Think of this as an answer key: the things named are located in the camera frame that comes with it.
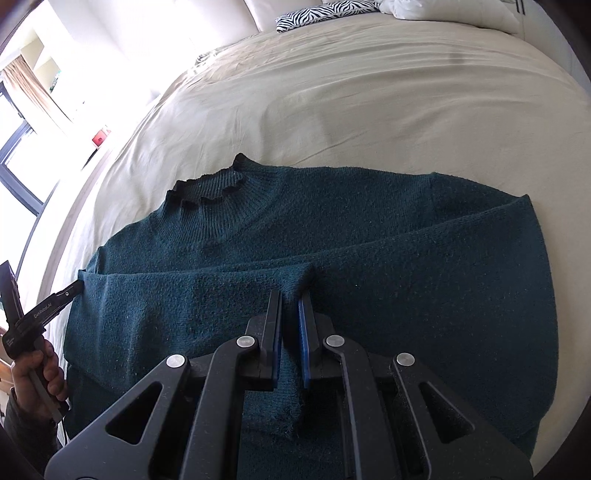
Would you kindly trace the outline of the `left hand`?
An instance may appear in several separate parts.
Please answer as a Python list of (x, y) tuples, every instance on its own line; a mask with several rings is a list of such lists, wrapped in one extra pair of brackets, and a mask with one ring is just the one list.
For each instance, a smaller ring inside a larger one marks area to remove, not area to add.
[(63, 419), (60, 411), (68, 397), (64, 372), (52, 344), (39, 337), (34, 351), (25, 351), (11, 365), (16, 402), (35, 420)]

